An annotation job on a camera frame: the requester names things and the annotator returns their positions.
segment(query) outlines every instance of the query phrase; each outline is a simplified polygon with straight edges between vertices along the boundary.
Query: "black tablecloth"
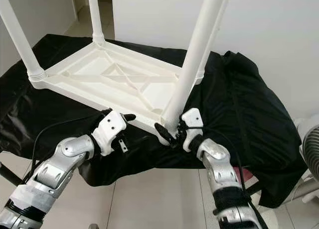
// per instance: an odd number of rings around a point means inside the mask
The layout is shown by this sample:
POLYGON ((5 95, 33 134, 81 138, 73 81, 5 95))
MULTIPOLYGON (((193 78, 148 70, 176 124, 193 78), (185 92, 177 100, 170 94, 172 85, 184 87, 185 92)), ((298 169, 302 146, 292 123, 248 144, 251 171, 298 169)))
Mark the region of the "black tablecloth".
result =
MULTIPOLYGON (((91 38, 46 35, 33 48, 40 65, 47 69, 91 43, 91 38)), ((182 66, 185 50, 163 49, 110 41, 160 60, 182 66)), ((266 86, 257 66, 240 53, 224 56, 211 52, 202 83, 195 86, 185 110, 199 108, 204 137, 224 145, 237 165, 243 166, 262 183, 260 205, 277 207, 286 198, 306 166, 299 154, 301 143, 285 107, 266 86)), ((36 90, 29 83, 19 61, 0 78, 0 151, 31 158, 38 133, 46 126, 97 111, 50 90, 36 90)), ((39 141, 37 159, 52 155, 57 143, 92 130, 93 116, 48 130, 39 141)), ((92 186, 109 185, 125 175, 151 168, 203 168, 191 153, 162 146, 154 135, 129 125, 129 151, 116 150, 107 157, 86 161, 80 174, 92 186)))

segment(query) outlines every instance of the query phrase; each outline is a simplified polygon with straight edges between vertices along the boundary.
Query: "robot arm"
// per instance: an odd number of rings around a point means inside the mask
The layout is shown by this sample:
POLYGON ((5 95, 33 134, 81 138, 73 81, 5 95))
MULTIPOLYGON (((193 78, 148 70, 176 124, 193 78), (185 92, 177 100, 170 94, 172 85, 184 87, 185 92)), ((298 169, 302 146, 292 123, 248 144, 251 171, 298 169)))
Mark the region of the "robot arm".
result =
POLYGON ((127 120, 134 118, 132 114, 111 111, 91 135, 59 142, 53 156, 41 163, 27 183, 19 185, 11 194, 0 213, 0 228, 39 229, 44 216, 71 180, 73 171, 95 153, 110 154, 112 141, 126 128, 127 120))
POLYGON ((230 164, 228 150, 210 138, 203 138, 202 127, 199 110, 194 108, 181 116, 175 136, 160 124, 155 124, 160 137, 173 148, 182 144, 186 152, 193 152, 203 162, 215 200, 214 214, 217 216, 220 228, 261 229, 256 213, 249 207, 241 184, 230 164))

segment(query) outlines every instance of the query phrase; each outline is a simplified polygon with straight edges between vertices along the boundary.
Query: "white plastic leg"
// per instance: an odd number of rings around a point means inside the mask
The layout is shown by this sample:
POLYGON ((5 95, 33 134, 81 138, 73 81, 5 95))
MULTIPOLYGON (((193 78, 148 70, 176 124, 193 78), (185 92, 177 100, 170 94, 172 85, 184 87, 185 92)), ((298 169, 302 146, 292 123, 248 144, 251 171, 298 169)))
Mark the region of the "white plastic leg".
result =
POLYGON ((205 49, 205 53, 203 55, 203 58, 201 59, 201 62, 200 62, 199 68, 198 68, 197 81, 195 83, 196 85, 200 84, 201 80, 204 77, 205 66, 206 66, 210 51, 211 51, 211 47, 212 47, 212 45, 215 41, 215 38, 217 36, 217 33, 219 31, 219 27, 220 27, 221 20, 223 18, 225 9, 227 7, 227 3, 228 3, 228 0, 223 0, 223 3, 222 3, 221 8, 219 10, 218 17, 216 19, 216 23, 214 25, 213 31, 211 32, 208 44, 207 44, 206 49, 205 49))
POLYGON ((91 20, 92 20, 92 28, 93 28, 93 34, 92 34, 93 42, 101 46, 104 44, 105 39, 102 32, 98 0, 89 0, 89 5, 90 5, 90 13, 91 13, 91 20))
POLYGON ((176 131, 178 117, 181 115, 189 92, 194 85, 199 65, 222 3, 223 0, 204 0, 203 2, 179 76, 178 85, 162 117, 165 127, 171 133, 176 131))
POLYGON ((43 80, 46 77, 45 71, 40 67, 9 0, 0 0, 0 15, 26 66, 30 81, 43 80))

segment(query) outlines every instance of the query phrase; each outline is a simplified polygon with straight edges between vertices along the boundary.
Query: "black plastic sheet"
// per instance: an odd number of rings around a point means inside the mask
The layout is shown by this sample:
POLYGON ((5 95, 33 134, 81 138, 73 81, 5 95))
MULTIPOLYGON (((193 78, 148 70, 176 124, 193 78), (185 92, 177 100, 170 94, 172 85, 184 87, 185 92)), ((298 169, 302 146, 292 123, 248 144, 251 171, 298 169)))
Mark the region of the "black plastic sheet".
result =
MULTIPOLYGON (((33 48, 47 69, 91 43, 91 38, 46 35, 33 48)), ((163 49, 110 41, 160 60, 182 66, 185 50, 163 49)), ((240 53, 224 56, 211 52, 202 83, 195 86, 185 111, 199 108, 204 137, 224 145, 237 166, 242 165, 263 185, 260 205, 277 207, 300 179, 306 165, 300 154, 301 140, 285 107, 266 86, 258 68, 240 53)), ((50 124, 94 115, 97 111, 50 90, 36 90, 19 61, 0 78, 0 151, 31 158, 38 133, 50 124)), ((98 115, 49 129, 39 141, 36 158, 53 154, 66 137, 89 133, 98 115)), ((158 139, 129 125, 125 135, 129 151, 116 149, 107 157, 96 156, 80 166, 89 185, 109 185, 120 177, 151 168, 203 168, 191 153, 162 146, 158 139)))

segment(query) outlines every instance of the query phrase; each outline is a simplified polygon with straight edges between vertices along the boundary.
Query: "fan grille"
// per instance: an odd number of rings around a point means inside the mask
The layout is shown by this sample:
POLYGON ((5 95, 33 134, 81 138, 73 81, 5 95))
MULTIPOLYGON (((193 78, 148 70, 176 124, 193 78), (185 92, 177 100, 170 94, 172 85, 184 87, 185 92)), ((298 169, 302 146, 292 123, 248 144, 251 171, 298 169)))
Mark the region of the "fan grille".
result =
POLYGON ((309 170, 319 180, 319 126, 305 137, 304 157, 309 170))

